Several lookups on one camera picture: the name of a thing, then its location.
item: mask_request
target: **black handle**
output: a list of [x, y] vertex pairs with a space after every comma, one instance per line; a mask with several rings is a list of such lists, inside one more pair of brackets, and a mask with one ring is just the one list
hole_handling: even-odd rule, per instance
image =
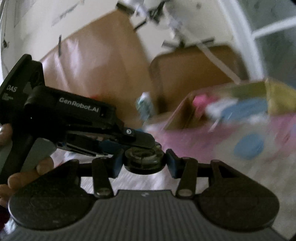
[[0, 173], [0, 184], [7, 184], [8, 178], [20, 172], [36, 138], [23, 131], [15, 130], [12, 135], [12, 148]]

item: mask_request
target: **ribbed gray surface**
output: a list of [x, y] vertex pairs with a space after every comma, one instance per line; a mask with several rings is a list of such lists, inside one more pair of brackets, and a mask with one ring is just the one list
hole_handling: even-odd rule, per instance
[[272, 229], [254, 233], [223, 230], [207, 221], [193, 202], [173, 197], [171, 191], [119, 191], [99, 200], [82, 220], [64, 229], [43, 232], [17, 228], [13, 241], [282, 241]]

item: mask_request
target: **screw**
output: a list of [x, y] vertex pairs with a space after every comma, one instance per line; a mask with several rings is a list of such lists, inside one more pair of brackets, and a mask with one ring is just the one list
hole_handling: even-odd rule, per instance
[[192, 195], [192, 191], [189, 190], [189, 189], [181, 189], [178, 194], [181, 196], [181, 197], [190, 197]]
[[98, 191], [97, 191], [97, 195], [99, 196], [108, 196], [110, 195], [111, 191], [109, 188], [100, 188]]

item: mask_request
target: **blue object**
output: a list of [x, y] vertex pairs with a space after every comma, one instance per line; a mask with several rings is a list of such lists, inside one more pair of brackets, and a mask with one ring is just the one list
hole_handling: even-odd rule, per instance
[[264, 149], [264, 139], [257, 133], [244, 136], [235, 146], [234, 154], [245, 160], [252, 160]]
[[251, 115], [266, 113], [267, 108], [267, 101], [264, 98], [243, 100], [224, 109], [221, 113], [221, 118], [223, 122], [239, 121]]

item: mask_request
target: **human hand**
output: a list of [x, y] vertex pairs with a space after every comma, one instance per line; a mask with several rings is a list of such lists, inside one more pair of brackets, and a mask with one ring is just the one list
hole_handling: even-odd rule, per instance
[[[0, 147], [10, 143], [12, 137], [12, 127], [10, 124], [4, 124], [0, 129]], [[8, 185], [0, 185], [0, 205], [7, 207], [9, 198], [21, 187], [36, 180], [41, 175], [51, 171], [54, 168], [54, 162], [51, 157], [41, 160], [37, 167], [28, 172], [19, 172], [8, 178]]]

